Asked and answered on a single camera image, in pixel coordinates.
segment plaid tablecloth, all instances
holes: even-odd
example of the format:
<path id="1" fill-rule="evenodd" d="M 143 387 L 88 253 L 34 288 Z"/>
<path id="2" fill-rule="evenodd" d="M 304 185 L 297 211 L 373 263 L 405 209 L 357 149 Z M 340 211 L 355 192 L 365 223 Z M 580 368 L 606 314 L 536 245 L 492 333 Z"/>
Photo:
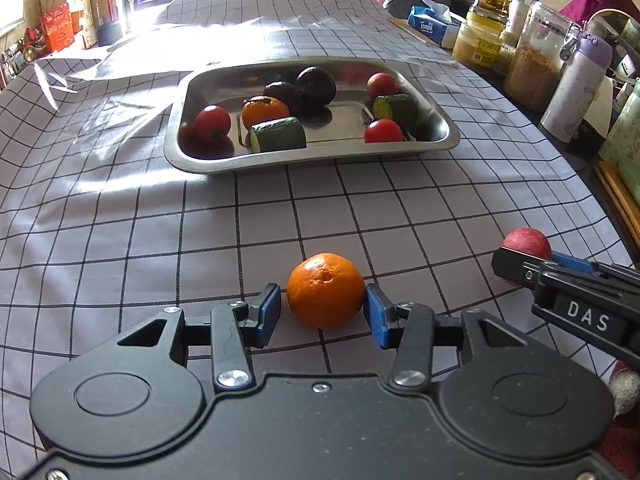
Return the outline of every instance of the plaid tablecloth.
<path id="1" fill-rule="evenodd" d="M 175 0 L 156 30 L 84 59 L 40 60 L 0 93 L 3 471 L 44 453 L 28 402 L 45 374 L 166 305 L 202 315 L 207 301 L 286 286 L 324 251 L 393 301 L 452 316 L 480 306 L 606 373 L 609 356 L 533 316 L 530 292 L 497 279 L 490 259 L 529 225 L 556 251 L 628 265 L 609 220 L 500 92 L 387 18 L 373 0 Z M 182 76 L 292 56 L 405 62 L 463 139 L 389 162 L 210 178 L 169 167 L 162 141 Z M 376 349 L 362 315 L 322 332 L 285 306 L 270 346 L 250 358 L 258 375 L 345 373 L 385 371 L 394 352 Z M 207 349 L 189 368 L 210 378 Z M 437 349 L 435 374 L 455 368 L 454 350 Z"/>

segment lavender water bottle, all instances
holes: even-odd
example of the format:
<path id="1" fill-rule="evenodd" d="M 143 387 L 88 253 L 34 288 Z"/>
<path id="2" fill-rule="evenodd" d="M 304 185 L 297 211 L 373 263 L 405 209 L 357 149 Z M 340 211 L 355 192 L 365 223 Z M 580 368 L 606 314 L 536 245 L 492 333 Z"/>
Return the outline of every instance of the lavender water bottle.
<path id="1" fill-rule="evenodd" d="M 556 93 L 540 120 L 546 131 L 562 142 L 571 140 L 593 102 L 612 54 L 611 46 L 602 38 L 590 32 L 580 34 Z"/>

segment green container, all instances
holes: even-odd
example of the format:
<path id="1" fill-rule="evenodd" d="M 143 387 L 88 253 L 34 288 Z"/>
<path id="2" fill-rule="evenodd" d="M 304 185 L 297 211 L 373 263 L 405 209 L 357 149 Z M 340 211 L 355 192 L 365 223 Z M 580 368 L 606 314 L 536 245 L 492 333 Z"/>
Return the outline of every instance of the green container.
<path id="1" fill-rule="evenodd" d="M 626 156 L 621 156 L 618 161 L 618 171 L 629 193 L 640 206 L 640 164 Z"/>

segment orange fruit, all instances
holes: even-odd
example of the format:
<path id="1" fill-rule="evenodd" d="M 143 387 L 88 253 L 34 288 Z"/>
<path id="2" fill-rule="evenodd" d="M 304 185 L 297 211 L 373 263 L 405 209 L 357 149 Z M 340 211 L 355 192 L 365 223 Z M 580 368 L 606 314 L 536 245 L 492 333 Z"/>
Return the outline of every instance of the orange fruit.
<path id="1" fill-rule="evenodd" d="M 360 310 L 365 290 L 362 276 L 349 260 L 320 253 L 291 271 L 287 300 L 296 319 L 313 328 L 346 323 Z"/>
<path id="2" fill-rule="evenodd" d="M 289 109 L 275 97 L 258 95 L 244 102 L 241 117 L 242 124 L 248 131 L 256 124 L 289 117 Z"/>

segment tempo tissue box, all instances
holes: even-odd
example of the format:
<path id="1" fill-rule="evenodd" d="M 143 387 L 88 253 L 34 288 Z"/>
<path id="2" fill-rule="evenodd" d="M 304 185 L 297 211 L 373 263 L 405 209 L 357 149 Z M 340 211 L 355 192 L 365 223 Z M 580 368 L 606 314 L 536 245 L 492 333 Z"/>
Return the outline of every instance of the tempo tissue box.
<path id="1" fill-rule="evenodd" d="M 442 48 L 453 48 L 461 23 L 453 18 L 439 16 L 431 7 L 413 6 L 409 13 L 409 25 L 419 30 Z"/>

